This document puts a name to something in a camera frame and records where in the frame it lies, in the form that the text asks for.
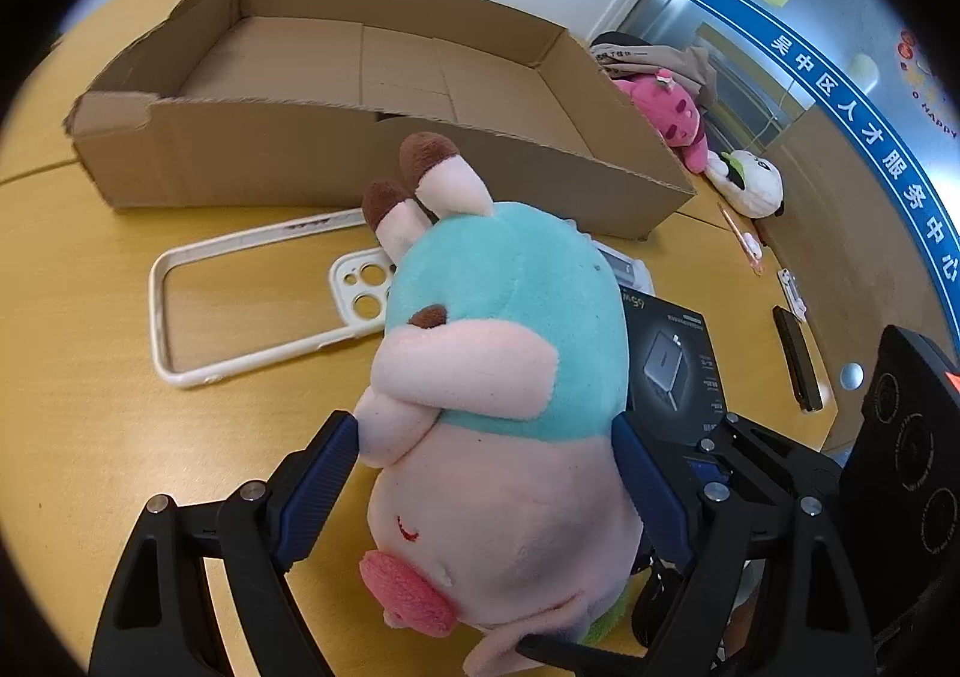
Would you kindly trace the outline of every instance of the plush arm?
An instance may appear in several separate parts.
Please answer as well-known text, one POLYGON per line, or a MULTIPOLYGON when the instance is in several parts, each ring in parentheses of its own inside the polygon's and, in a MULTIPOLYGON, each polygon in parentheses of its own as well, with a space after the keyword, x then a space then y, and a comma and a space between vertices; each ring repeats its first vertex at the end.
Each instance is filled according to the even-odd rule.
POLYGON ((440 409, 397 401, 368 387, 353 416, 360 433, 360 462, 382 469, 416 447, 437 420, 440 409))
POLYGON ((693 144, 680 148, 683 155, 683 165, 692 174, 702 174, 707 170, 709 148, 707 148, 707 133, 704 130, 704 120, 700 119, 700 127, 693 144))
POLYGON ((400 402, 533 420, 546 409, 556 349, 521 324, 458 320, 396 327, 373 359, 371 386, 400 402))

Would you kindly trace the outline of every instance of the lens ring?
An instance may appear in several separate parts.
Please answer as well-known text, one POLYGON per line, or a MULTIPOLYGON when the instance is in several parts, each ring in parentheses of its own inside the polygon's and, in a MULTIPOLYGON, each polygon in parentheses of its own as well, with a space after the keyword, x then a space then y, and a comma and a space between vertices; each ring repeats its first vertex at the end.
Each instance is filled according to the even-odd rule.
POLYGON ((896 434, 894 468, 901 485, 910 493, 920 488, 933 468, 933 432, 923 415, 909 415, 896 434))
POLYGON ((884 372, 874 388, 874 414, 880 423, 889 426, 899 409, 899 382, 891 372, 884 372))
POLYGON ((947 549, 957 527, 957 499, 949 488, 939 488, 923 505, 920 541, 931 555, 947 549))

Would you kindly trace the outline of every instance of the screw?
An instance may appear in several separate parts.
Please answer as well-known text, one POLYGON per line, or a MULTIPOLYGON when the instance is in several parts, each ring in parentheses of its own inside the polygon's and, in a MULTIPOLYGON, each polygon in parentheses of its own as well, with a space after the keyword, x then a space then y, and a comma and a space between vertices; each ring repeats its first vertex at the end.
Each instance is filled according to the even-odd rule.
POLYGON ((723 482, 707 482, 704 485, 704 495, 716 503, 721 503, 730 497, 730 488, 723 482))
POLYGON ((253 482, 247 482, 240 488, 240 498, 245 501, 256 501, 266 492, 267 486, 260 480, 254 479, 253 482))
POLYGON ((160 514, 164 509, 167 508, 167 504, 170 503, 170 498, 167 498, 166 495, 162 493, 157 493, 157 495, 152 495, 150 500, 147 501, 147 511, 150 514, 160 514))
POLYGON ((800 499, 800 509, 803 509, 810 517, 817 517, 824 511, 824 505, 820 503, 819 498, 813 498, 812 495, 805 495, 800 499))

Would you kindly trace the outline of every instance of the plush toy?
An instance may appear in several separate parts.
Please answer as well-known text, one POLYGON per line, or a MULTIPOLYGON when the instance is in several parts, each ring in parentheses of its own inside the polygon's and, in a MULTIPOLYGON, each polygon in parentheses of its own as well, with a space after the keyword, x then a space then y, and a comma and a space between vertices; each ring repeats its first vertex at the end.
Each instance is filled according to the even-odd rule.
POLYGON ((592 243, 494 204, 449 139, 408 137, 400 167, 439 222, 392 183, 364 199, 397 274, 355 409, 383 470, 360 572, 388 626, 483 631, 464 671, 493 677, 535 665, 527 634, 595 633, 624 592, 642 529, 611 449, 626 324, 592 243))
POLYGON ((656 75, 616 79, 618 88, 630 96, 650 123, 674 147, 686 169, 702 174, 707 167, 707 134, 704 123, 690 93, 673 79, 673 74, 661 68, 656 75))
POLYGON ((745 217, 760 219, 784 213, 784 181, 779 171, 752 152, 707 153, 707 178, 745 217))

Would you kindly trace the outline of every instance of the clothing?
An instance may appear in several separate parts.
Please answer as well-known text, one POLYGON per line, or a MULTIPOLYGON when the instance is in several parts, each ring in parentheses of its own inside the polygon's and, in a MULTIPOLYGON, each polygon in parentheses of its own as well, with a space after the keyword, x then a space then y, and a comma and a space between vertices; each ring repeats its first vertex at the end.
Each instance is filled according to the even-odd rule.
POLYGON ((673 72, 673 78, 698 107, 707 108, 716 100, 717 72, 709 63, 709 53, 702 46, 684 51, 672 46, 621 46, 619 43, 597 43, 590 54, 613 79, 637 74, 653 74, 660 68, 673 72))
POLYGON ((631 36, 629 33, 620 33, 618 30, 610 30, 601 33, 590 42, 590 46, 598 46, 601 43, 613 43, 617 46, 650 46, 649 41, 637 36, 631 36))

